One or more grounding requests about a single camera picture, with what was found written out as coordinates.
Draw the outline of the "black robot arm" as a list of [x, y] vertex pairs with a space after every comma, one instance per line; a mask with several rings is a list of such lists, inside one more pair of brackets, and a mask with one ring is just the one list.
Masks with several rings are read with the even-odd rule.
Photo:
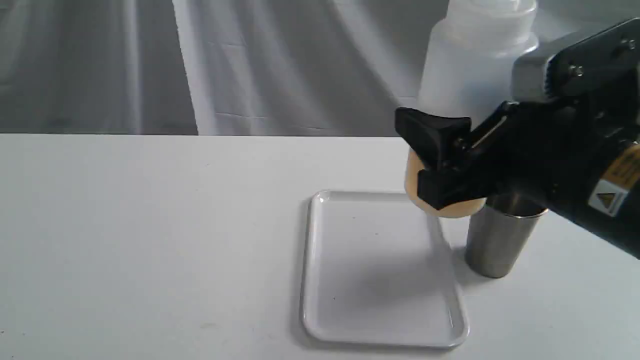
[[395, 110], [396, 132], [423, 169], [417, 197], [435, 210], [515, 193], [639, 257], [636, 127], [608, 123], [590, 96], [535, 104], [505, 101], [478, 127], [468, 117]]

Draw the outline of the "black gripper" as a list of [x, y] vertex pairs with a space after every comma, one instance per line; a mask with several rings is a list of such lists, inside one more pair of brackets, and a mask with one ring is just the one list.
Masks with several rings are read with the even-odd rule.
[[[637, 201], [638, 116], [637, 92], [604, 89], [550, 104], [505, 101], [475, 128], [469, 117], [398, 107], [394, 128], [418, 157], [420, 210], [479, 211], [489, 196], [507, 193]], [[494, 164], [465, 166], [494, 143]]]

